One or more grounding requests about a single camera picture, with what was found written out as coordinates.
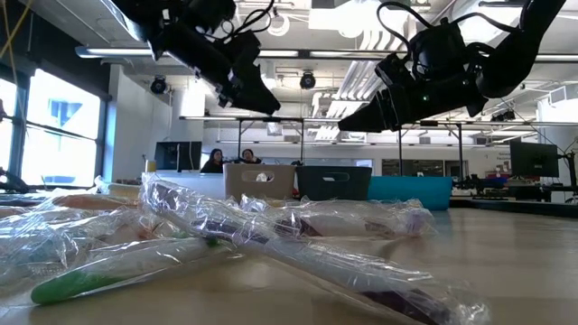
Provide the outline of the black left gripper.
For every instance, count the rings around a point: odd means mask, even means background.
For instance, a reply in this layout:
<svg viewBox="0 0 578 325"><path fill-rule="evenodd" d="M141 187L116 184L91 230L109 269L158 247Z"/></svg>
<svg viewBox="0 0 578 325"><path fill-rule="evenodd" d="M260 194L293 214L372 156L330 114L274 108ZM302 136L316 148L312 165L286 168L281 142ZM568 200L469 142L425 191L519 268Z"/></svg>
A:
<svg viewBox="0 0 578 325"><path fill-rule="evenodd" d="M221 107L232 106L266 115L281 108L267 88L254 61L259 45L255 36L240 36L230 42L212 43L209 66L199 76L212 87Z"/></svg>

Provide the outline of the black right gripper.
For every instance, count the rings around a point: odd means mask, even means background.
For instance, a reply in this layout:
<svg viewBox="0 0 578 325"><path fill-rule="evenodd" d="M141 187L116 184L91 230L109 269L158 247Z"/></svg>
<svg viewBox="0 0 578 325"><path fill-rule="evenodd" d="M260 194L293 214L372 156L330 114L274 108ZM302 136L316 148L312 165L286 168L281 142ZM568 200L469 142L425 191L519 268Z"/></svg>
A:
<svg viewBox="0 0 578 325"><path fill-rule="evenodd" d="M407 104L406 88L414 85L414 79L406 68L406 62L395 53L387 55L376 66L375 72L386 89L383 93L378 92L355 113L342 118L338 123L341 131L380 133L384 130L384 120L389 130L401 128L405 116L402 109Z"/></svg>

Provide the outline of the purple toothbrush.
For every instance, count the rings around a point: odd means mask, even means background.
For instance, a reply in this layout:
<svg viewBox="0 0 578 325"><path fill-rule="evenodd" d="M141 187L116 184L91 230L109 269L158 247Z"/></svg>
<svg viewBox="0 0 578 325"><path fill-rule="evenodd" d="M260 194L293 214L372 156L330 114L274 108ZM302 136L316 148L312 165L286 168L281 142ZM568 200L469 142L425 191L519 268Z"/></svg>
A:
<svg viewBox="0 0 578 325"><path fill-rule="evenodd" d="M363 201L258 199L244 195L240 207L294 237L420 237L434 229L434 216L419 200Z"/></svg>
<svg viewBox="0 0 578 325"><path fill-rule="evenodd" d="M407 325L490 325L489 305L460 285L382 257L298 237L263 213L245 212L190 188L142 176L142 205L184 232L266 256L343 301Z"/></svg>

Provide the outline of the pile of packaged toothbrushes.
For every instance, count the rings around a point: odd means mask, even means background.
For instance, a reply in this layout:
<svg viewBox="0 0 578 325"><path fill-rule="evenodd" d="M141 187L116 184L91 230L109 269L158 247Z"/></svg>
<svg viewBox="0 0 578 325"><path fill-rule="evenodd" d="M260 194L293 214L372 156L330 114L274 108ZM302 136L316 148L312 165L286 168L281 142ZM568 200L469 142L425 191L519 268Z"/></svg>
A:
<svg viewBox="0 0 578 325"><path fill-rule="evenodd" d="M450 207L578 219L578 205L549 202L451 199Z"/></svg>

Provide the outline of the light grey plastic bin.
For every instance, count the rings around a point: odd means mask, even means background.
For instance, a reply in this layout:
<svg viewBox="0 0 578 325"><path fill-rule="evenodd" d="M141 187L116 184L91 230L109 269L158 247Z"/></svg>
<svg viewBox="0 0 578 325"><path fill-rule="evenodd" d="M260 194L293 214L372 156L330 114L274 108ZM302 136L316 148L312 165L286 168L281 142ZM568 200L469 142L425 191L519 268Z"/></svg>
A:
<svg viewBox="0 0 578 325"><path fill-rule="evenodd" d="M275 164L224 165L225 196L241 201L249 198L290 199L293 196L295 167Z"/></svg>

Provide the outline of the teal plastic bin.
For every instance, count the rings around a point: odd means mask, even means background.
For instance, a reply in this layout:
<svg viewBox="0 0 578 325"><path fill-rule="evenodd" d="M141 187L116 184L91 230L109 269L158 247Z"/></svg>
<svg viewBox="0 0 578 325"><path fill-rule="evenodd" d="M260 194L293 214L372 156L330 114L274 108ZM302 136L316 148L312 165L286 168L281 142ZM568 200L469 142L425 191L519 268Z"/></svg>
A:
<svg viewBox="0 0 578 325"><path fill-rule="evenodd" d="M429 210L447 210L452 196L451 177L372 176L368 199L419 200Z"/></svg>

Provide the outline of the dark grey plastic bin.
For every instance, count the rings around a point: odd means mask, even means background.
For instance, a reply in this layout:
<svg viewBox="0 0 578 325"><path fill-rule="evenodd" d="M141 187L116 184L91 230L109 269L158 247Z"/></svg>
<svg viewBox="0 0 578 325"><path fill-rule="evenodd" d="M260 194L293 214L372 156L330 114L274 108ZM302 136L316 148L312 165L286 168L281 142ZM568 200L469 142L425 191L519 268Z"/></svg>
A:
<svg viewBox="0 0 578 325"><path fill-rule="evenodd" d="M369 167L299 166L298 191L309 200L367 200L372 177Z"/></svg>

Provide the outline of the black monitor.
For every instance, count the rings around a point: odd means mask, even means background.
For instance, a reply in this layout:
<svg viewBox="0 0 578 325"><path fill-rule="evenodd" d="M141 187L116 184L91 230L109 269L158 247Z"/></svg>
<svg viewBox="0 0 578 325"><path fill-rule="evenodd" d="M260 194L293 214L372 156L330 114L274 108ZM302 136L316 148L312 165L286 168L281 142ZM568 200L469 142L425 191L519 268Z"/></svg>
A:
<svg viewBox="0 0 578 325"><path fill-rule="evenodd" d="M154 160L158 170L198 171L201 142L157 142Z"/></svg>
<svg viewBox="0 0 578 325"><path fill-rule="evenodd" d="M553 144L512 142L509 144L511 169L515 176L559 176L557 147Z"/></svg>

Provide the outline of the white plastic bin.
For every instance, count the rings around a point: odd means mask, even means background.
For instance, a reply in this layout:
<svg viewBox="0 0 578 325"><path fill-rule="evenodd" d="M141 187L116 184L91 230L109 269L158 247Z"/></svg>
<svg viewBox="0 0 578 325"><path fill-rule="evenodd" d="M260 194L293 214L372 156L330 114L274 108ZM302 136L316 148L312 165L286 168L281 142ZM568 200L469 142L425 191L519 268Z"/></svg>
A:
<svg viewBox="0 0 578 325"><path fill-rule="evenodd" d="M156 175L162 180L190 188L212 199L224 200L226 198L222 173L158 171Z"/></svg>

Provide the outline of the large window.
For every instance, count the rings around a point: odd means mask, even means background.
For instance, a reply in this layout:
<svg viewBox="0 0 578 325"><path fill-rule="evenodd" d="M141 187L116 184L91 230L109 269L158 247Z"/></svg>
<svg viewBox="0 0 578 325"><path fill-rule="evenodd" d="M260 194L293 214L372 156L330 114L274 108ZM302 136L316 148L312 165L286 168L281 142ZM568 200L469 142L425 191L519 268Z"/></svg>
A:
<svg viewBox="0 0 578 325"><path fill-rule="evenodd" d="M30 186L91 186L102 101L44 70L27 82L0 78L0 167Z"/></svg>

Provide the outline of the green wrapped toothbrush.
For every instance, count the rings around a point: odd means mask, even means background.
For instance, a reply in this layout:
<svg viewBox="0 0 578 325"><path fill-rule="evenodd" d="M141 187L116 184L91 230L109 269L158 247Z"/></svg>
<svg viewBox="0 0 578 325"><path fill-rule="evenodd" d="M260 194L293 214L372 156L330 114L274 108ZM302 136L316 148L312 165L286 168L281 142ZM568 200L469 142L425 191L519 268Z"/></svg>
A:
<svg viewBox="0 0 578 325"><path fill-rule="evenodd" d="M102 251L83 266L35 286L30 298L37 305L67 301L115 285L183 265L208 262L226 254L228 248L216 239L188 237L152 240Z"/></svg>

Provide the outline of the black metal rig frame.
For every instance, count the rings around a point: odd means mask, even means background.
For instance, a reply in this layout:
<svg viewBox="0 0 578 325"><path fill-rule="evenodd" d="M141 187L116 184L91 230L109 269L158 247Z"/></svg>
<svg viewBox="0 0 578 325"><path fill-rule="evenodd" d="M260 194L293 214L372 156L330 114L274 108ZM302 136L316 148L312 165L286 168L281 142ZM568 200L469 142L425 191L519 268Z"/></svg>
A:
<svg viewBox="0 0 578 325"><path fill-rule="evenodd" d="M306 158L305 147L309 146L386 146L386 142L369 141L368 135L364 134L361 140L354 138L341 138L341 130L337 127L335 119L327 118L303 118L289 116L181 116L182 121L196 121L206 124L208 122L233 123L237 126L236 137L223 139L218 137L219 144L234 144L236 155L242 154L242 148L250 145L296 145L299 147L299 160ZM398 148L398 159L403 160L403 147L411 146L407 139L412 131L418 138L423 138L426 131L446 130L448 135L455 138L452 145L458 151L458 168L460 174L464 174L467 168L464 166L463 155L463 125L447 121L424 120L413 124L403 125L401 129L394 130L390 134L396 140L392 143Z"/></svg>

